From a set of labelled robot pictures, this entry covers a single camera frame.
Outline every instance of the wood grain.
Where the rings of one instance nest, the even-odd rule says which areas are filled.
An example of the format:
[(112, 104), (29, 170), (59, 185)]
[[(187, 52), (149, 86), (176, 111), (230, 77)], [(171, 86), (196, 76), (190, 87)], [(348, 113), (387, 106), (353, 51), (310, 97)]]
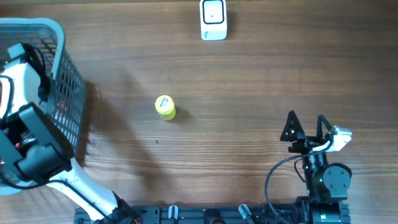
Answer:
[(2, 0), (0, 5), (21, 4), (88, 4), (88, 3), (118, 3), (118, 2), (197, 2), (194, 0)]
[[(295, 110), (307, 134), (317, 115), (349, 127), (330, 154), (350, 166), (353, 223), (398, 218), (398, 13), (376, 1), (228, 3), (228, 38), (200, 39), (197, 2), (2, 6), (4, 17), (51, 17), (87, 81), (78, 158), (132, 205), (259, 204)], [(178, 106), (162, 121), (155, 99)], [(273, 202), (305, 186), (289, 162)], [(48, 188), (2, 197), (2, 223), (70, 223), (76, 205)]]

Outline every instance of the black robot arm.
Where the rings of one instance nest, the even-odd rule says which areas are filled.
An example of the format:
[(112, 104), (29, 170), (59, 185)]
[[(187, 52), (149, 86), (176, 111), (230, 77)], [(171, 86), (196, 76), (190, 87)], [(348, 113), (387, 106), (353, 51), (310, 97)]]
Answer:
[[(328, 132), (323, 135), (322, 124)], [(346, 128), (331, 126), (323, 115), (318, 116), (317, 135), (306, 136), (294, 111), (289, 112), (281, 141), (293, 142), (288, 148), (291, 153), (300, 155), (278, 163), (267, 176), (265, 216), (270, 223), (350, 223), (348, 206), (342, 204), (347, 199), (351, 183), (351, 169), (340, 163), (329, 164), (327, 152), (339, 151), (350, 140), (352, 132)], [(287, 161), (303, 160), (303, 170), (308, 196), (297, 197), (290, 205), (271, 204), (267, 192), (273, 171)]]

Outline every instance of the yellow bottle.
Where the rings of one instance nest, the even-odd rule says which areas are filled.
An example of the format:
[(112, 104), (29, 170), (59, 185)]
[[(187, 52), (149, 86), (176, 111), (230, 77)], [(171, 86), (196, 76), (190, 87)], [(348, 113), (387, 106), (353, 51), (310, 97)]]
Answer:
[(155, 108), (159, 116), (165, 121), (169, 121), (175, 116), (173, 99), (167, 95), (158, 97), (155, 102)]

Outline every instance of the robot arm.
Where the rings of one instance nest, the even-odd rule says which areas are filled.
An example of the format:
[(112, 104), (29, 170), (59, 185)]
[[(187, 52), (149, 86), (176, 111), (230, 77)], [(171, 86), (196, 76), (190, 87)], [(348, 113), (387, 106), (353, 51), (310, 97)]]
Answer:
[[(322, 123), (328, 132), (323, 135)], [(342, 204), (348, 197), (352, 177), (351, 169), (343, 164), (329, 164), (327, 152), (340, 151), (350, 140), (352, 132), (346, 128), (331, 126), (323, 115), (318, 116), (317, 135), (306, 136), (294, 111), (289, 112), (280, 136), (281, 141), (293, 142), (288, 148), (292, 156), (280, 161), (268, 173), (265, 185), (267, 215), (275, 217), (270, 223), (350, 223), (348, 205)], [(268, 196), (268, 183), (272, 173), (280, 165), (294, 159), (302, 159), (307, 186), (307, 197), (297, 197), (293, 206), (273, 206)]]
[[(68, 139), (36, 105), (47, 100), (49, 86), (43, 84), (48, 78), (32, 46), (17, 44), (9, 53), (12, 59), (0, 74), (0, 159), (23, 184), (8, 180), (7, 174), (1, 174), (2, 182), (17, 189), (48, 185), (79, 204), (92, 220), (121, 219), (116, 214), (122, 207), (127, 210), (127, 204), (87, 175)], [(133, 211), (130, 216), (137, 218)]]
[(0, 132), (0, 157), (18, 178), (61, 191), (92, 220), (102, 220), (115, 211), (115, 194), (84, 172), (73, 157), (72, 145), (35, 104), (22, 106), (6, 126)]

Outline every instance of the gray plastic basket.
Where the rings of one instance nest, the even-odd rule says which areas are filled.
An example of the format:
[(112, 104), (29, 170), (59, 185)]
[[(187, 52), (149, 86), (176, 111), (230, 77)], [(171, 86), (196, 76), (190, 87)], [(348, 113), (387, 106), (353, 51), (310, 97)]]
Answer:
[(19, 42), (38, 47), (51, 78), (49, 101), (41, 106), (71, 142), (76, 155), (86, 98), (86, 86), (65, 50), (65, 34), (58, 22), (46, 18), (0, 19), (0, 60), (8, 60), (7, 49)]

